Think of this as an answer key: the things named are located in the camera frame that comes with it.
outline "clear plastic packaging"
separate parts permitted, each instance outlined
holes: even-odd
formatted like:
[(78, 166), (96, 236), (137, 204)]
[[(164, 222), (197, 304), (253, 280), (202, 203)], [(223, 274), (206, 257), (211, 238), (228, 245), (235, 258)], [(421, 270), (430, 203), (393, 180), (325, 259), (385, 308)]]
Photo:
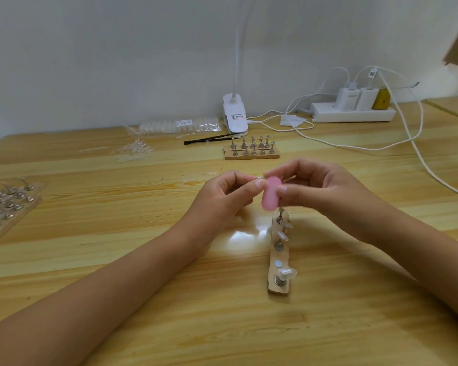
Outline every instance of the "clear plastic packaging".
[(216, 117), (191, 118), (182, 120), (151, 120), (139, 126), (138, 135), (174, 134), (177, 132), (217, 132), (222, 131)]

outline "person's left hand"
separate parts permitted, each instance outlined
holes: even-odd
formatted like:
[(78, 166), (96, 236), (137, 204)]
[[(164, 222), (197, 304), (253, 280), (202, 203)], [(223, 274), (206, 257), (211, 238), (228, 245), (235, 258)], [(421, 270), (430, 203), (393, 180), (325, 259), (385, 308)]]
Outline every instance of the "person's left hand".
[(177, 225), (197, 237), (197, 248), (204, 253), (238, 210), (252, 203), (267, 184), (239, 171), (224, 172), (203, 185)]

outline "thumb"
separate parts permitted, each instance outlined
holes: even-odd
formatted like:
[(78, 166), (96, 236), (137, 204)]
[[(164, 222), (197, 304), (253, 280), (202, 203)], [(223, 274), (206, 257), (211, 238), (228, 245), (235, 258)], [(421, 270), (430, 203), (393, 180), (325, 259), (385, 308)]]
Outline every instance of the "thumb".
[(319, 209), (324, 202), (324, 194), (324, 189), (297, 184), (282, 184), (276, 189), (282, 205), (299, 205), (312, 209)]
[(261, 193), (266, 185), (268, 185), (268, 181), (259, 178), (244, 184), (238, 190), (234, 190), (227, 195), (227, 198), (230, 200), (231, 206), (238, 210), (256, 195)]

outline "person's right hand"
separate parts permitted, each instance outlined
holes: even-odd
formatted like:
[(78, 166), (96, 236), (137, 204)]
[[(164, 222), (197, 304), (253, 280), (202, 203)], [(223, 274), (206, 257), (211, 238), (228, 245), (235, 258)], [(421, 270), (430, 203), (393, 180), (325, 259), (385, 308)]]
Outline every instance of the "person's right hand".
[(397, 209), (368, 190), (338, 164), (294, 159), (264, 174), (290, 179), (277, 188), (279, 206), (299, 205), (317, 210), (355, 238), (373, 243)]

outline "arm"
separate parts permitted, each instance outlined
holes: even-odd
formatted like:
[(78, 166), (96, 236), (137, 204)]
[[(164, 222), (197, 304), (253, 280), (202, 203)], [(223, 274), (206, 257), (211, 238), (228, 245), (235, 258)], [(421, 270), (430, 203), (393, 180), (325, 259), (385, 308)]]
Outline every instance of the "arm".
[(156, 290), (206, 252), (265, 185), (237, 171), (207, 181), (186, 215), (165, 233), (0, 321), (0, 365), (79, 364)]
[(376, 246), (458, 313), (458, 241), (392, 207), (343, 167), (296, 159), (265, 174), (294, 177), (277, 189), (281, 206), (316, 209)]

